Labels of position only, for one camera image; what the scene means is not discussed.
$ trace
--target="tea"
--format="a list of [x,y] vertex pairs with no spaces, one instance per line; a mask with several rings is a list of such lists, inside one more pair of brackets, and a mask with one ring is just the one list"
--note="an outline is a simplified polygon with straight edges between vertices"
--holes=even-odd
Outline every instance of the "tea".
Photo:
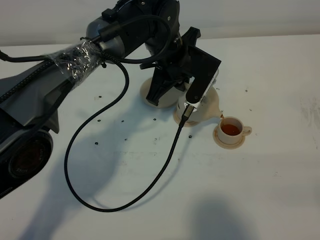
[[228,134],[230,136],[236,136],[238,134],[240,134],[240,130],[231,124],[223,124],[221,125],[221,129],[225,134]]

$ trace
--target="white cup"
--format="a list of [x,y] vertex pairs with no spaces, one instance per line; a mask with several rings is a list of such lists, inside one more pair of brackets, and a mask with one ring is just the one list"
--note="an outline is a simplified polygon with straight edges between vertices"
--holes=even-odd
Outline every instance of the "white cup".
[[[224,131],[222,131],[221,126],[229,124],[236,126],[240,133],[238,135],[228,135]],[[244,124],[239,119],[232,116],[225,117],[219,122],[219,125],[217,126],[217,137],[221,142],[228,145],[237,144],[243,137],[250,135],[251,132],[251,127],[244,126]]]

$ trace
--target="cup handle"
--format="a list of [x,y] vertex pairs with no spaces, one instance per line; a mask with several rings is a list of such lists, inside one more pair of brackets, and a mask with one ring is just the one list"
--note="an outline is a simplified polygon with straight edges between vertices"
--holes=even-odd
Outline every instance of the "cup handle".
[[252,128],[250,126],[245,126],[243,128],[242,136],[249,136],[252,133]]

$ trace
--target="beige object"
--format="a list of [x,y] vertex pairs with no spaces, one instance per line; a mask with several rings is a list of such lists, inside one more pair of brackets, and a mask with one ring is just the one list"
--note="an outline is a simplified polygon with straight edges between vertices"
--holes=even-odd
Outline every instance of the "beige object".
[[[238,135],[228,135],[221,129],[222,125],[236,126],[240,133]],[[244,126],[244,124],[237,118],[228,116],[221,120],[213,131],[213,139],[220,147],[224,149],[236,149],[239,148],[245,141],[246,136],[249,136],[252,132],[252,128]]]
[[145,104],[153,108],[164,109],[164,108],[172,107],[176,104],[176,102],[178,101],[178,98],[184,94],[184,92],[173,87],[169,91],[167,91],[162,97],[160,97],[158,106],[155,106],[150,102],[148,102],[148,100],[146,99],[150,89],[151,81],[152,81],[152,77],[144,81],[144,83],[141,85],[140,96],[142,97],[142,100]]
[[[185,84],[185,88],[188,90],[190,87],[189,83]],[[179,124],[182,114],[184,113],[186,107],[186,93],[179,97],[176,105],[176,111],[173,113],[173,119]],[[192,127],[200,122],[212,119],[221,118],[222,112],[219,109],[219,96],[214,87],[210,87],[206,96],[203,98],[197,111],[194,111],[188,121],[185,123],[185,127]]]

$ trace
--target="table surface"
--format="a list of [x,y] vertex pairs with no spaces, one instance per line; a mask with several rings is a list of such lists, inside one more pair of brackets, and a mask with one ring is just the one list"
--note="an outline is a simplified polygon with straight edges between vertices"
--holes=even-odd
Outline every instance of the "table surface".
[[[214,86],[220,109],[253,132],[242,147],[226,150],[212,137],[216,119],[184,128],[167,171],[152,191],[114,213],[77,202],[63,169],[73,133],[124,87],[115,65],[100,67],[59,108],[60,133],[52,133],[48,164],[0,201],[0,239],[319,239],[319,42],[320,35],[199,40],[197,47],[222,60]],[[1,50],[28,56],[63,47]],[[147,56],[144,47],[131,55]],[[32,65],[1,62],[0,77]],[[70,152],[75,190],[97,207],[122,206],[144,191],[167,159],[178,128],[173,108],[154,109],[139,96],[153,70],[125,67],[128,93],[88,124]]]

